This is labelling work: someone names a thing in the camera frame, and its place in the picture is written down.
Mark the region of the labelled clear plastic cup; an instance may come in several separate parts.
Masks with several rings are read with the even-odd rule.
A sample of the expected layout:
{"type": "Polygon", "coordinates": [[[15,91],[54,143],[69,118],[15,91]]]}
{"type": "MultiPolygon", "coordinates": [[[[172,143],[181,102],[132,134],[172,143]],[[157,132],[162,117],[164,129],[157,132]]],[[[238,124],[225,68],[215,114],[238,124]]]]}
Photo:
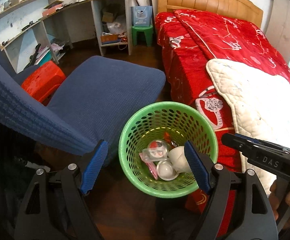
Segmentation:
{"type": "Polygon", "coordinates": [[[169,144],[163,140],[153,140],[147,148],[140,153],[140,157],[144,162],[161,161],[167,158],[170,150],[169,144]]]}

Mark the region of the clear plastic lid cup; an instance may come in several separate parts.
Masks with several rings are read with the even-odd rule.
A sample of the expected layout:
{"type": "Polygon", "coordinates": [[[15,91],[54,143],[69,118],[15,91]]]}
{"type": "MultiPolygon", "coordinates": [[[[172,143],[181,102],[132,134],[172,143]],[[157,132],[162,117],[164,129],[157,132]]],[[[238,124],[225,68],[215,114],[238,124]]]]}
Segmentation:
{"type": "Polygon", "coordinates": [[[172,166],[172,163],[167,159],[157,163],[156,171],[159,178],[165,181],[174,180],[179,175],[172,166]]]}

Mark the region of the white paper cup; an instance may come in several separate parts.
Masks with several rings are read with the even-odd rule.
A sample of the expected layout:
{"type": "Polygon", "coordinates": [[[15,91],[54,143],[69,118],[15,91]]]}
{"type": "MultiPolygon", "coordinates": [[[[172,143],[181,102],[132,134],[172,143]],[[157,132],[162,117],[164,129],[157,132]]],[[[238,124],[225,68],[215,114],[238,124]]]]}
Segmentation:
{"type": "Polygon", "coordinates": [[[178,173],[191,173],[191,168],[185,157],[184,146],[178,146],[168,152],[168,158],[172,167],[178,173]]]}

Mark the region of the green mesh trash basket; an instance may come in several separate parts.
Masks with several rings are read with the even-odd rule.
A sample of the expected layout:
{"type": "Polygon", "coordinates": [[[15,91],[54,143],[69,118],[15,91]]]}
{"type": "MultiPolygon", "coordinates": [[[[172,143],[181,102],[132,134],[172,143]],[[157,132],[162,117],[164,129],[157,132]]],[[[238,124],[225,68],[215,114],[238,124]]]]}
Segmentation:
{"type": "Polygon", "coordinates": [[[211,124],[196,109],[177,102],[157,102],[137,111],[125,124],[119,142],[123,172],[140,191],[154,197],[177,198],[198,189],[185,160],[176,161],[178,168],[171,178],[162,179],[156,170],[171,163],[170,151],[193,142],[200,153],[215,163],[218,142],[211,124]]]}

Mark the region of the white quilted blanket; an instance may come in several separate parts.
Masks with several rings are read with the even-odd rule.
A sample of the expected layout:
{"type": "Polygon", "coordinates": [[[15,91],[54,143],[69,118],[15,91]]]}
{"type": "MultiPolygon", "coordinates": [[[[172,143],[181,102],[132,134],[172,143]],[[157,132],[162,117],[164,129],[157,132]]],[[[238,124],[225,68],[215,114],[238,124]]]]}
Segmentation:
{"type": "Polygon", "coordinates": [[[231,108],[235,132],[290,148],[290,83],[244,63],[212,59],[206,70],[231,108]]]}

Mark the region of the blue fabric chair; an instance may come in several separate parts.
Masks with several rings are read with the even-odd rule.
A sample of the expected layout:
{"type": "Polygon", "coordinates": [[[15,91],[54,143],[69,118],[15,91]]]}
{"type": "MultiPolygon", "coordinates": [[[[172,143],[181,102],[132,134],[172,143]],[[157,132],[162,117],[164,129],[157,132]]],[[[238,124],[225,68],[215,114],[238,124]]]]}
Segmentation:
{"type": "Polygon", "coordinates": [[[0,65],[0,123],[67,153],[108,143],[108,164],[118,154],[130,117],[154,103],[166,82],[159,69],[93,56],[60,85],[48,105],[30,96],[0,65]]]}

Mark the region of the red bedspread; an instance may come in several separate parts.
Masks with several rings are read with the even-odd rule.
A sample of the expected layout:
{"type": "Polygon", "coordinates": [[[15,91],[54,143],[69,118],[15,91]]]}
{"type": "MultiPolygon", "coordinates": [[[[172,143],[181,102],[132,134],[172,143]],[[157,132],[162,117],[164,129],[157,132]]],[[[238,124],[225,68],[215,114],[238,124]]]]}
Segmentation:
{"type": "Polygon", "coordinates": [[[155,29],[172,99],[194,107],[217,139],[290,148],[290,68],[255,24],[180,9],[157,14],[155,29]]]}

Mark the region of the white desk with shelves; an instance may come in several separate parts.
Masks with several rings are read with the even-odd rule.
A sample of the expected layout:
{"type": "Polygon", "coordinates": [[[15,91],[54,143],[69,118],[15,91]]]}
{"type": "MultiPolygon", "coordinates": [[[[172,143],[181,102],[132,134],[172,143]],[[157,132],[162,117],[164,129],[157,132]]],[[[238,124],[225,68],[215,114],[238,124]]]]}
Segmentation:
{"type": "Polygon", "coordinates": [[[123,37],[113,45],[131,48],[131,0],[0,0],[0,52],[16,73],[29,64],[37,45],[42,49],[39,63],[58,63],[65,49],[93,38],[103,55],[110,46],[101,41],[107,31],[102,17],[109,5],[116,6],[127,25],[123,37]]]}

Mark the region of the green plastic stool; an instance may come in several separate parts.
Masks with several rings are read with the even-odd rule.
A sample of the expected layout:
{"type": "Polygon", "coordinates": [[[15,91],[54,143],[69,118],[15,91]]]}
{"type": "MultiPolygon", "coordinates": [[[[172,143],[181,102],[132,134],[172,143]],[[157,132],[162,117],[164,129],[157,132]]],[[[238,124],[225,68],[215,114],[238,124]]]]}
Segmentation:
{"type": "Polygon", "coordinates": [[[145,38],[146,45],[151,47],[153,42],[153,34],[154,29],[152,25],[148,27],[132,26],[133,46],[137,46],[138,36],[142,35],[145,38]]]}

